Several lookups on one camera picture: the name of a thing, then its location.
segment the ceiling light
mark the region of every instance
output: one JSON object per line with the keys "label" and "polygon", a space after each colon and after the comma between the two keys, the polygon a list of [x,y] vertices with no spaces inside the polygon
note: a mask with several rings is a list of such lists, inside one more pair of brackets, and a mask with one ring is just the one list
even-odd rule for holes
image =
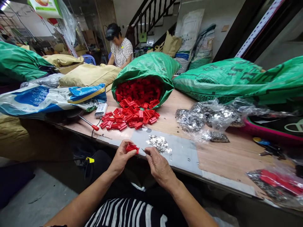
{"label": "ceiling light", "polygon": [[4,3],[4,5],[1,7],[1,10],[5,10],[8,4],[10,4],[10,1],[6,0],[6,3]]}

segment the screwdriver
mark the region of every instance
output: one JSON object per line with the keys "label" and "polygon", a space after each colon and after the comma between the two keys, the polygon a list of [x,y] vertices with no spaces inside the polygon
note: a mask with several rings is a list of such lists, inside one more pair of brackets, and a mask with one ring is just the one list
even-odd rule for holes
{"label": "screwdriver", "polygon": [[84,119],[83,117],[79,116],[82,120],[84,120],[87,124],[89,124],[94,130],[98,131],[99,127],[96,125],[93,125],[92,123],[90,123],[88,120]]}

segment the red screwdriver handle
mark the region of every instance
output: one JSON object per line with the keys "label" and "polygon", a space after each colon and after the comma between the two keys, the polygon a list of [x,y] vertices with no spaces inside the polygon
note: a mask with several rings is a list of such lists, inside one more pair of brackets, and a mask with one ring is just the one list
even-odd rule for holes
{"label": "red screwdriver handle", "polygon": [[96,130],[96,131],[99,130],[99,127],[98,127],[98,126],[95,126],[95,125],[92,125],[92,128],[93,128],[94,130]]}

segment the pink plastic container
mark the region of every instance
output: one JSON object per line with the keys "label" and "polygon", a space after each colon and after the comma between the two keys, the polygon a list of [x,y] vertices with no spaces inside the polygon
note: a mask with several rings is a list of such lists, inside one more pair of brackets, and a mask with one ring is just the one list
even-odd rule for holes
{"label": "pink plastic container", "polygon": [[294,136],[274,129],[262,127],[260,125],[255,125],[249,120],[249,118],[246,118],[244,123],[245,126],[239,128],[239,130],[252,136],[260,137],[277,144],[290,146],[303,145],[303,137]]}

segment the white power bank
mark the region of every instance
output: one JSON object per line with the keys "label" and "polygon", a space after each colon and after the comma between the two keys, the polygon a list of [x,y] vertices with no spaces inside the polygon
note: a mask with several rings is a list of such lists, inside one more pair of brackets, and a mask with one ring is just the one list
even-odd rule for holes
{"label": "white power bank", "polygon": [[101,118],[105,115],[107,110],[107,103],[101,103],[98,105],[98,108],[95,113],[95,118]]}

